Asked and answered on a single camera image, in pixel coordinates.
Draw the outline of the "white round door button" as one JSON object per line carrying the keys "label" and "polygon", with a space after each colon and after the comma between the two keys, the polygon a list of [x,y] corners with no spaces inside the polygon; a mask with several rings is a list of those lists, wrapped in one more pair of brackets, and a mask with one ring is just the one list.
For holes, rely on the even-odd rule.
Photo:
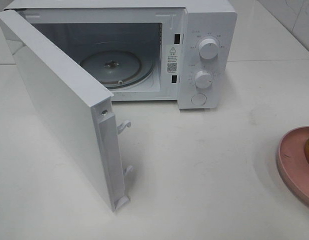
{"label": "white round door button", "polygon": [[192,96],[191,102],[196,106],[203,106],[207,101],[207,97],[203,93],[197,93]]}

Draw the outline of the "white round knob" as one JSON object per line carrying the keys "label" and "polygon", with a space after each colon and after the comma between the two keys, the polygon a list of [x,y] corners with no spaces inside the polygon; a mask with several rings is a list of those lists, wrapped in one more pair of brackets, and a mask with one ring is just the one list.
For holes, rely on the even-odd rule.
{"label": "white round knob", "polygon": [[208,88],[213,82],[214,76],[210,71],[201,70],[194,75],[195,86],[199,89]]}
{"label": "white round knob", "polygon": [[218,55],[219,47],[219,41],[216,38],[209,36],[198,43],[198,52],[202,59],[210,60]]}

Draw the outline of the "pink round plate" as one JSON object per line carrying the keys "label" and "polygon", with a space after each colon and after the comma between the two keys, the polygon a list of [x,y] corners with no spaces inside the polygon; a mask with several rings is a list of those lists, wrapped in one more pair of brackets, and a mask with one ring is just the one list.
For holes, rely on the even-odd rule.
{"label": "pink round plate", "polygon": [[281,138],[276,154],[278,173],[287,188],[309,206],[309,163],[305,154],[309,126],[288,131]]}

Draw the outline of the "glass microwave turntable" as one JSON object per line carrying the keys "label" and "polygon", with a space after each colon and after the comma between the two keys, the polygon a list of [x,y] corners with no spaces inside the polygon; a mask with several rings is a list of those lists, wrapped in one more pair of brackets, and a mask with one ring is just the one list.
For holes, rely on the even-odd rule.
{"label": "glass microwave turntable", "polygon": [[130,51],[108,50],[95,53],[80,66],[108,89],[118,89],[143,81],[152,73],[152,57]]}

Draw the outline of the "white warning label sticker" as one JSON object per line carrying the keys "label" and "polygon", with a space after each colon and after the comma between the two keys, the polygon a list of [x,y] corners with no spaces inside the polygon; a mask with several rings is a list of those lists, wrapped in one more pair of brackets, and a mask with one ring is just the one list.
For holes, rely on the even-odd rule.
{"label": "white warning label sticker", "polygon": [[165,70],[168,74],[176,74],[178,72],[180,60],[180,45],[168,44],[165,47]]}

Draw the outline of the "white microwave oven body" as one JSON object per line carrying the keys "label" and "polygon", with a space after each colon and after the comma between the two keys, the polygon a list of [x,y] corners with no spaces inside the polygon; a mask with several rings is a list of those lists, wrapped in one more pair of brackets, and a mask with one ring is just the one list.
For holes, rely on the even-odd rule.
{"label": "white microwave oven body", "polygon": [[[218,104],[237,20],[227,0],[14,0],[7,10],[24,17],[79,66],[102,51],[152,57],[153,71],[138,83],[108,89],[98,81],[113,101],[176,101],[180,109]],[[207,37],[219,42],[218,55],[209,60],[198,49]],[[167,73],[165,65],[166,45],[173,44],[180,45],[176,74]],[[196,87],[199,71],[213,74],[208,88]],[[195,94],[204,94],[206,103],[192,104]]]}

